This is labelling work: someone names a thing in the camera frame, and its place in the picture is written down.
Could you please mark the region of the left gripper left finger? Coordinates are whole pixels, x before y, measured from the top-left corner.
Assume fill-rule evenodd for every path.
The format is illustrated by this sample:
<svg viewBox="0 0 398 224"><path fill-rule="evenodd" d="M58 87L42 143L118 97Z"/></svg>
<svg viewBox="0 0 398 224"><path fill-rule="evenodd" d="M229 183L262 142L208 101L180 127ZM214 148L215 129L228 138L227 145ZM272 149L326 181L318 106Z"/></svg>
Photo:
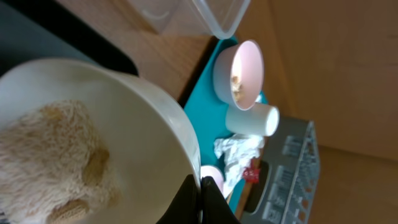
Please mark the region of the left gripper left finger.
<svg viewBox="0 0 398 224"><path fill-rule="evenodd" d="M157 224L198 224L197 197L198 188L194 176L190 174Z"/></svg>

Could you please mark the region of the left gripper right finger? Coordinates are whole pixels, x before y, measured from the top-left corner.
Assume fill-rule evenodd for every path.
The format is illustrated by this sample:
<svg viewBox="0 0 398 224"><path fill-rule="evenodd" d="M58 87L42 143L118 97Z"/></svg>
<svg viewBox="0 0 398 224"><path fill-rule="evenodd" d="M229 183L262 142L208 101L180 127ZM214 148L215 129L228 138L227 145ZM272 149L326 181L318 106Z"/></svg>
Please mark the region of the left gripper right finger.
<svg viewBox="0 0 398 224"><path fill-rule="evenodd" d="M240 224L212 177L201 179L203 224Z"/></svg>

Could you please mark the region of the red snack wrapper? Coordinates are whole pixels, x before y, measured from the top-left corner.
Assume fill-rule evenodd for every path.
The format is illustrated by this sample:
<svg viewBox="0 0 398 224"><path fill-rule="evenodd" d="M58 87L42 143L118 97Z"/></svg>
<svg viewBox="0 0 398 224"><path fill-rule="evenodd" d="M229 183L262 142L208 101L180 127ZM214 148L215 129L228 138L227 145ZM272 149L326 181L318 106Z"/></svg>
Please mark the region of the red snack wrapper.
<svg viewBox="0 0 398 224"><path fill-rule="evenodd" d="M260 179L260 169L256 169L253 167L247 167L245 168L244 172L243 172L243 179L246 182L252 183L252 184L256 184L259 182Z"/></svg>

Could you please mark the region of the white napkin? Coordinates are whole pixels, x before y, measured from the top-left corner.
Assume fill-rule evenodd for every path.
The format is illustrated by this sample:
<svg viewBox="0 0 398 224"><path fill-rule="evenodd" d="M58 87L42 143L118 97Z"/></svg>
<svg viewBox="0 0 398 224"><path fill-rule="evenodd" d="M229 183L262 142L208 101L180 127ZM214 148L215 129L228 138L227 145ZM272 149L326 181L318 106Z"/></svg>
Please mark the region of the white napkin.
<svg viewBox="0 0 398 224"><path fill-rule="evenodd" d="M243 178L243 172L251 165L253 158L259 158L260 148L264 147L263 136L234 134L229 138L219 138L214 141L215 156L224 160L223 196L227 198L238 182Z"/></svg>

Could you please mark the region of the white bowl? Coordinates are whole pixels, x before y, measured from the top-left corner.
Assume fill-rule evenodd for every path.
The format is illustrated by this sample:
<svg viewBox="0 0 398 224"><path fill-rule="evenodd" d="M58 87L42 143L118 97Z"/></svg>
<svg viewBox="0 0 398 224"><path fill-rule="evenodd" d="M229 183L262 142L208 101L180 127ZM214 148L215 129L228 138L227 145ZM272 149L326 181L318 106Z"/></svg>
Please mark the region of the white bowl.
<svg viewBox="0 0 398 224"><path fill-rule="evenodd" d="M87 107L121 183L121 204L87 223L155 223L188 175L200 189L197 136L181 106L161 88L77 60L33 60L1 77L1 126L58 100Z"/></svg>

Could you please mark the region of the pink bowl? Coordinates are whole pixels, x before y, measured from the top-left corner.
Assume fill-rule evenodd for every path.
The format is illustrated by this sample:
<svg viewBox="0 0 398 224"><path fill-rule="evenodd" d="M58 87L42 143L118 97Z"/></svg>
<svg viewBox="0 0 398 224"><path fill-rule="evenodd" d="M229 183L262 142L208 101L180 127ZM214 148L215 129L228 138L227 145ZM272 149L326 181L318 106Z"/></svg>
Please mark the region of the pink bowl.
<svg viewBox="0 0 398 224"><path fill-rule="evenodd" d="M217 97L239 110L253 107L264 83L262 50L254 40L247 40L220 52L213 67L213 86ZM234 100L231 77L241 78L243 96Z"/></svg>

